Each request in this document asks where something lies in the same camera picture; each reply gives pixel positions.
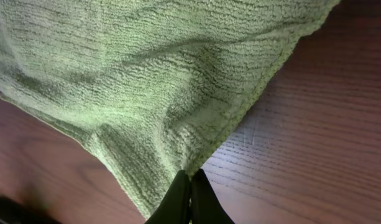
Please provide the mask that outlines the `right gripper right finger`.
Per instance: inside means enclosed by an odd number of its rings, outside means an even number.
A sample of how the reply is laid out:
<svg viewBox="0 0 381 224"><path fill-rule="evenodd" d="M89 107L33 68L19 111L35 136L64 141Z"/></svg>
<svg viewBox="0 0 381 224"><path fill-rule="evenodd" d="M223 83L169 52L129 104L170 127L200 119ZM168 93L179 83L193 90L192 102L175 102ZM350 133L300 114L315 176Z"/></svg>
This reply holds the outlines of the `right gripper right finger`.
<svg viewBox="0 0 381 224"><path fill-rule="evenodd" d="M203 169L191 179L191 213L193 224L234 224L219 203Z"/></svg>

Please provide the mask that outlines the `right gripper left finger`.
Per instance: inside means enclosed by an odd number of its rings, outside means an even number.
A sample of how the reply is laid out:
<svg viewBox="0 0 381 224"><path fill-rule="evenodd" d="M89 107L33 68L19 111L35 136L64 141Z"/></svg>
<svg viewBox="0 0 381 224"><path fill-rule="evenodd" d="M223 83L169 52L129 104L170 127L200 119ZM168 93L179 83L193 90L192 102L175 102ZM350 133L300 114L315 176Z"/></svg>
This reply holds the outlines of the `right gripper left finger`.
<svg viewBox="0 0 381 224"><path fill-rule="evenodd" d="M179 170L160 205L145 224L189 224L190 180Z"/></svg>

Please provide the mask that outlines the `light green microfiber cloth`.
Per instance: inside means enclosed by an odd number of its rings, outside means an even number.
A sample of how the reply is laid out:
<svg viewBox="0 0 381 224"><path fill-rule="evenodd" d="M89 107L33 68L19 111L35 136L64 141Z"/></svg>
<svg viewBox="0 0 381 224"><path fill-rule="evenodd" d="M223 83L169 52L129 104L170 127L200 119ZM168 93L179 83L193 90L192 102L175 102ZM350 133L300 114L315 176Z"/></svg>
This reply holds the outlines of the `light green microfiber cloth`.
<svg viewBox="0 0 381 224"><path fill-rule="evenodd" d="M0 97L98 158L148 218L336 4L0 1Z"/></svg>

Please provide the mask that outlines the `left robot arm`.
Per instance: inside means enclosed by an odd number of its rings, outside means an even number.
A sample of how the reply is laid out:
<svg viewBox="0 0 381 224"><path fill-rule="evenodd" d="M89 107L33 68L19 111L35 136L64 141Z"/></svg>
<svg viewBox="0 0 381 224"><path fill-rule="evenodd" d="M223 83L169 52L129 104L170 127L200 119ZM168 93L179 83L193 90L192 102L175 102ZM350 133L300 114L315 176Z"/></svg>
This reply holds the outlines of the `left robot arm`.
<svg viewBox="0 0 381 224"><path fill-rule="evenodd" d="M48 211L37 195L26 196L23 202L0 195L0 224L62 224Z"/></svg>

